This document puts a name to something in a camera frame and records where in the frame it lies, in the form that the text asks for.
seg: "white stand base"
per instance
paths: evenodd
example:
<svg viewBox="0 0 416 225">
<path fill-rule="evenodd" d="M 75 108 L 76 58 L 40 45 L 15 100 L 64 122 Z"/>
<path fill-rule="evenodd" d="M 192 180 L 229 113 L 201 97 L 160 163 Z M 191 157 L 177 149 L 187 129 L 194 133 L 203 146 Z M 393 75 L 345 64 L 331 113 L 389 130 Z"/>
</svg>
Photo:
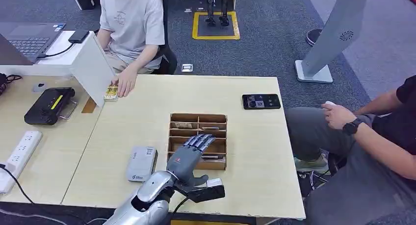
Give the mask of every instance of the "white stand base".
<svg viewBox="0 0 416 225">
<path fill-rule="evenodd" d="M 300 82 L 313 82 L 313 83 L 332 83 L 331 72 L 329 71 L 328 65 L 322 68 L 318 73 L 312 77 L 305 77 L 302 68 L 302 60 L 295 61 L 295 69 L 298 74 L 298 81 Z"/>
</svg>

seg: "wristwatch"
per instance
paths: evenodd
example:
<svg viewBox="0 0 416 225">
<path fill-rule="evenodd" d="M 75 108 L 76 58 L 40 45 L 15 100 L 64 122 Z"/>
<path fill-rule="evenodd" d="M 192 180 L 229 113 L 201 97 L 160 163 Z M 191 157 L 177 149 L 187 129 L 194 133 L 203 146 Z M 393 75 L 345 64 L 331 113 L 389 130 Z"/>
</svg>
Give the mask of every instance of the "wristwatch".
<svg viewBox="0 0 416 225">
<path fill-rule="evenodd" d="M 346 123 L 344 127 L 342 128 L 342 132 L 352 135 L 357 132 L 358 126 L 363 123 L 362 120 L 356 118 L 353 122 Z"/>
</svg>

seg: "phone screen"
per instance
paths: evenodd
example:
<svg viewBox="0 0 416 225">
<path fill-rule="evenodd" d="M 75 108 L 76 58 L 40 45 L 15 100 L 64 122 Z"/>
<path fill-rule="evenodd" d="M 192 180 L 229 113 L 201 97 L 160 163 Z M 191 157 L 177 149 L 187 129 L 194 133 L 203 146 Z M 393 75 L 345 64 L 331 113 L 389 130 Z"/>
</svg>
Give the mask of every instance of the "phone screen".
<svg viewBox="0 0 416 225">
<path fill-rule="evenodd" d="M 277 94 L 245 94 L 243 107 L 246 110 L 279 109 L 281 105 Z"/>
</svg>

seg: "wooden compartment box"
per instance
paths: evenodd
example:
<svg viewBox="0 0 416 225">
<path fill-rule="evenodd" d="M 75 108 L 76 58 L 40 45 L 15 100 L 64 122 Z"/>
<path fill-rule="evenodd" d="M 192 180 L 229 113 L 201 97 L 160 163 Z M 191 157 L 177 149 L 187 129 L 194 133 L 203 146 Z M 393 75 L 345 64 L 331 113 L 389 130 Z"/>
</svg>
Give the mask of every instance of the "wooden compartment box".
<svg viewBox="0 0 416 225">
<path fill-rule="evenodd" d="M 227 166 L 227 116 L 173 113 L 169 123 L 168 160 L 189 137 L 212 134 L 215 141 L 205 150 L 196 170 L 225 170 Z"/>
</svg>

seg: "person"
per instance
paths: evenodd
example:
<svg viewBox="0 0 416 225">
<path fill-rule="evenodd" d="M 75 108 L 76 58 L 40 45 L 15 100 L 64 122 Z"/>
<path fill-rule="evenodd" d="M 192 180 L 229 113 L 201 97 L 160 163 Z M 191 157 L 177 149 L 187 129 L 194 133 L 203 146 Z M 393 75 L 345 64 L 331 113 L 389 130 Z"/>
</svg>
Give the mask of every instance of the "person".
<svg viewBox="0 0 416 225">
<path fill-rule="evenodd" d="M 308 224 L 365 225 L 415 205 L 416 75 L 355 113 L 323 104 L 286 120 L 298 171 L 328 171 L 320 148 L 347 159 L 305 199 Z"/>
<path fill-rule="evenodd" d="M 125 97 L 137 74 L 159 68 L 161 58 L 152 60 L 165 43 L 162 0 L 101 0 L 97 38 L 118 74 L 112 81 L 118 96 Z"/>
</svg>

